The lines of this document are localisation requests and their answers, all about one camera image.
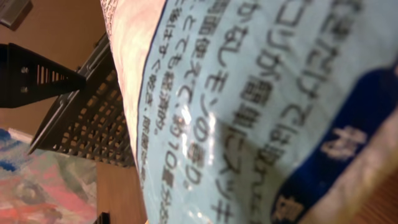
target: screw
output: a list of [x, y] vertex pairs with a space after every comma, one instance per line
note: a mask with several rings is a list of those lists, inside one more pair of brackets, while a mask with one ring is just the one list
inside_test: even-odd
[[29, 72], [29, 69], [28, 69], [27, 67], [22, 67], [22, 68], [21, 68], [21, 72], [22, 72], [22, 73], [28, 73], [28, 72]]
[[22, 88], [21, 88], [21, 93], [27, 93], [27, 92], [28, 92], [27, 87], [22, 87]]

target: pink and blue painted surface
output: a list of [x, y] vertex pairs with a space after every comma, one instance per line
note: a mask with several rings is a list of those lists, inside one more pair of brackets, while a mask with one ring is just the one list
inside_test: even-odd
[[95, 162], [28, 150], [0, 129], [0, 223], [93, 223]]

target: plastic wrapper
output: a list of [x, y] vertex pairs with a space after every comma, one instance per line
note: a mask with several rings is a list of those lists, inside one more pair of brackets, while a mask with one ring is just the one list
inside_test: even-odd
[[348, 222], [398, 160], [398, 2], [161, 4], [109, 36], [149, 223]]

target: black plastic basket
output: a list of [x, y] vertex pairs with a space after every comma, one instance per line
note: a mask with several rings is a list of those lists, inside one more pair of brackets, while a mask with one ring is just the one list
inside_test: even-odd
[[44, 149], [121, 167], [134, 166], [118, 76], [104, 35], [78, 73], [86, 87], [59, 96], [30, 152]]

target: black object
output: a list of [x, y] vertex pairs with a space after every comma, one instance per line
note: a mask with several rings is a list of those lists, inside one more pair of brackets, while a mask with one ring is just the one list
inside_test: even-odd
[[16, 30], [32, 8], [30, 0], [0, 0], [0, 24]]
[[106, 35], [78, 73], [87, 78], [86, 88], [57, 98], [32, 141], [30, 153], [45, 149], [133, 166], [123, 99]]
[[15, 44], [0, 44], [0, 108], [15, 108], [83, 88], [86, 79]]
[[111, 224], [111, 217], [108, 213], [101, 213], [94, 224]]

